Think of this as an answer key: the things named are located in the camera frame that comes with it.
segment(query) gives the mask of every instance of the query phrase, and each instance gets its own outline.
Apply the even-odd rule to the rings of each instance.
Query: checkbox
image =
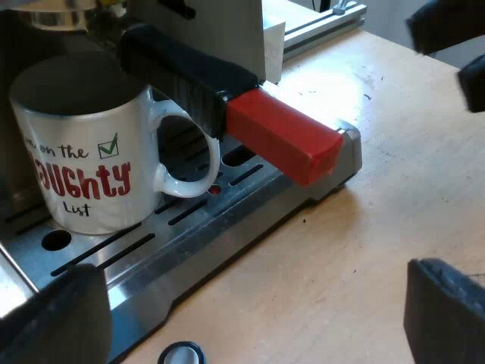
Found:
[[[118,151],[118,133],[113,137],[113,140],[98,144],[99,158],[106,159],[115,157],[120,154]]]

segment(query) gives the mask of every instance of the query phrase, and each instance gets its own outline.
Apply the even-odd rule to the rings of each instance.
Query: machine base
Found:
[[[207,168],[204,138],[180,119],[165,124],[161,160],[174,176],[199,179]],[[0,206],[0,253],[17,274],[10,285],[27,283],[27,288],[10,288],[24,293],[30,288],[34,294],[81,262],[104,269],[114,325],[109,361],[121,361],[163,324],[177,302],[288,214],[307,202],[321,201],[360,169],[358,130],[343,121],[329,126],[345,137],[345,143],[333,173],[311,187],[297,187],[226,135],[220,175],[204,196],[163,196],[147,219],[116,234],[64,231],[50,218],[37,191],[5,203]],[[57,231],[57,243],[47,250],[44,238],[52,231]],[[59,242],[69,235],[70,243],[62,247]]]

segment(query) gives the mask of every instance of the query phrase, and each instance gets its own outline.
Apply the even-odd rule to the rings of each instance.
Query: white mug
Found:
[[[219,142],[206,133],[205,177],[184,182],[168,173],[156,130],[167,116],[192,118],[171,100],[155,101],[103,52],[36,64],[12,83],[10,98],[48,209],[68,230],[127,228],[153,212],[160,192],[198,196],[217,177]]]

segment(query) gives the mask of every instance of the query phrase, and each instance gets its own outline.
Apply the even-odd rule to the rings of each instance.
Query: metal panel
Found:
[[[22,277],[0,252],[0,319],[33,295]]]
[[[128,12],[199,51],[232,61],[265,80],[261,0],[185,0],[188,20],[158,0],[132,0]]]

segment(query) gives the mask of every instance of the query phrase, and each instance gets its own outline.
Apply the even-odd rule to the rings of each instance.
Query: mug handle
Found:
[[[200,180],[186,182],[173,178],[168,173],[167,168],[158,163],[155,172],[154,188],[156,192],[163,192],[168,195],[191,198],[202,195],[214,183],[219,172],[219,163],[221,160],[221,151],[219,141],[210,137],[194,122],[190,115],[172,100],[155,101],[152,96],[152,88],[149,87],[149,131],[154,133],[160,126],[162,120],[167,116],[180,116],[196,125],[204,134],[209,148],[209,168],[207,174]]]

